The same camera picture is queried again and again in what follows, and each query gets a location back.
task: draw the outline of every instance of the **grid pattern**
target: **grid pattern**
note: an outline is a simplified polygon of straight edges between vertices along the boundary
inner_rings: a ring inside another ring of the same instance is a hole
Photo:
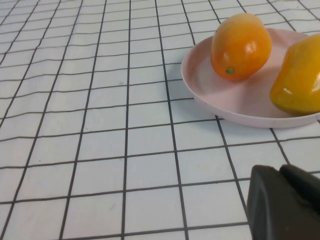
[[[0,0],[0,239],[251,239],[253,165],[319,176],[320,122],[200,109],[184,55],[226,18],[320,32],[314,0]]]

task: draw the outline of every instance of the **black object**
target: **black object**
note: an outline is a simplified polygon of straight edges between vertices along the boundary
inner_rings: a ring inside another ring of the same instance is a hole
[[[256,165],[247,213],[253,240],[320,240],[320,179],[293,165]]]

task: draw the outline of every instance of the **pink plate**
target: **pink plate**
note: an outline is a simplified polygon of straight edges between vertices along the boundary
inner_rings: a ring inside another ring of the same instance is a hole
[[[269,60],[255,74],[240,82],[219,77],[211,67],[209,37],[184,57],[182,78],[194,99],[210,112],[230,122],[258,128],[290,128],[313,123],[320,113],[294,116],[276,108],[269,97],[290,45],[307,35],[287,30],[267,29],[272,38]]]

